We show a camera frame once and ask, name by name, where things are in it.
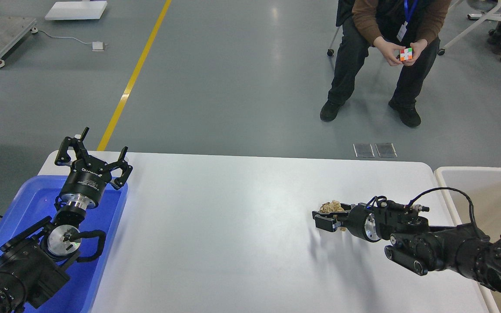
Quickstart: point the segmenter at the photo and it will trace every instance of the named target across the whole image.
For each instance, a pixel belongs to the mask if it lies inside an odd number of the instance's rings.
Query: black shoe
[[[343,104],[333,103],[329,100],[326,101],[326,104],[322,107],[322,111],[320,111],[320,119],[325,122],[333,121],[342,106]]]
[[[399,113],[399,119],[408,127],[417,127],[421,124],[421,117],[415,107],[401,107],[394,99],[391,99],[388,105]]]

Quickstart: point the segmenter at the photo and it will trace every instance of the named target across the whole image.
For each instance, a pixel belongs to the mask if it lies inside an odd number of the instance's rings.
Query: rubik's cube
[[[406,48],[399,51],[399,60],[411,60],[413,59],[413,48]]]

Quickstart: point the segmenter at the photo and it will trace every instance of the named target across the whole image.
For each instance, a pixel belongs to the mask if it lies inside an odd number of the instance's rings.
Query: gray floor
[[[91,52],[28,34],[5,56],[0,213],[63,137],[89,126],[86,146],[96,149],[164,2],[110,0],[101,20],[46,21],[54,1],[0,0],[0,16],[35,17],[55,36],[109,44]],[[501,167],[501,63],[485,43],[493,22],[437,58],[418,98],[419,128],[388,108],[399,69],[374,48],[353,97],[323,123],[336,5],[173,0],[106,150],[356,159],[353,143],[394,143],[395,161]],[[443,44],[472,23],[469,12],[464,3],[449,14]]]

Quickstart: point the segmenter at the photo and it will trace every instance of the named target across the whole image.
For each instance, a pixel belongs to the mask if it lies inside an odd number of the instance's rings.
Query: white box
[[[46,20],[98,20],[107,1],[56,2],[46,14]]]
[[[491,242],[501,234],[501,168],[445,166],[434,171],[440,186],[465,192],[473,201],[477,226]],[[456,224],[469,222],[469,206],[465,197],[444,190],[444,200]],[[492,293],[501,312],[501,293]]]

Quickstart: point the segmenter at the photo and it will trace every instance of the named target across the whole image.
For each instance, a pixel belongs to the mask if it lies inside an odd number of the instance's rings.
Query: metal cart
[[[5,65],[1,58],[28,32],[38,32],[35,18],[0,17],[0,68]]]

